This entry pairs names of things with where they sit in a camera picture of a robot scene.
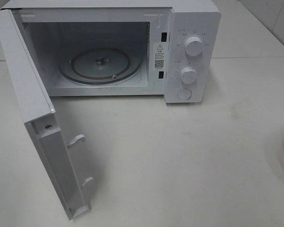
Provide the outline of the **round white door button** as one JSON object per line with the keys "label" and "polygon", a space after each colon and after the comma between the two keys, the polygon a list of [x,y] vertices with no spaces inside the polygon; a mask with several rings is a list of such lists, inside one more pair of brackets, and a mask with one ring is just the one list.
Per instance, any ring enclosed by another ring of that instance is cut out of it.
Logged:
{"label": "round white door button", "polygon": [[192,96],[192,91],[190,89],[184,88],[178,91],[177,97],[180,100],[189,100]]}

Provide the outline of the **white timer knob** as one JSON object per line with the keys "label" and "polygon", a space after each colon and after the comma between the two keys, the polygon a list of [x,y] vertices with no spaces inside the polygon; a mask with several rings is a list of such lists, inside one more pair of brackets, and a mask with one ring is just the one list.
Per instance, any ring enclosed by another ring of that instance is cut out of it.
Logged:
{"label": "white timer knob", "polygon": [[184,84],[192,84],[197,79],[197,71],[193,67],[185,67],[180,72],[180,79]]}

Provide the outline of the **white microwave oven body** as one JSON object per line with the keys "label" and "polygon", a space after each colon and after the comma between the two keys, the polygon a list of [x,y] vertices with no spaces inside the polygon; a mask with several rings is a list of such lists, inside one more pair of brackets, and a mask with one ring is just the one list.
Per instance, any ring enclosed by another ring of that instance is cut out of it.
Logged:
{"label": "white microwave oven body", "polygon": [[[51,96],[162,95],[166,103],[202,100],[221,13],[210,0],[11,0],[0,10],[20,13],[30,27],[40,77]],[[184,41],[200,36],[203,51],[185,52]],[[141,68],[131,77],[111,84],[73,82],[59,71],[71,52],[91,47],[135,47],[143,54]],[[192,84],[180,72],[197,71]],[[189,100],[177,97],[190,89]]]}

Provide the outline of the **upper white power knob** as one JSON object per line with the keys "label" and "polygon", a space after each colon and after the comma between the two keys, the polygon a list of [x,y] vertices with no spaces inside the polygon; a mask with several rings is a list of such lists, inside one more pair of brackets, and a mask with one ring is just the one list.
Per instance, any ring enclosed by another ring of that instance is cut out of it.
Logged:
{"label": "upper white power knob", "polygon": [[203,45],[203,39],[196,35],[192,35],[184,41],[185,52],[191,57],[198,56],[203,51]]}

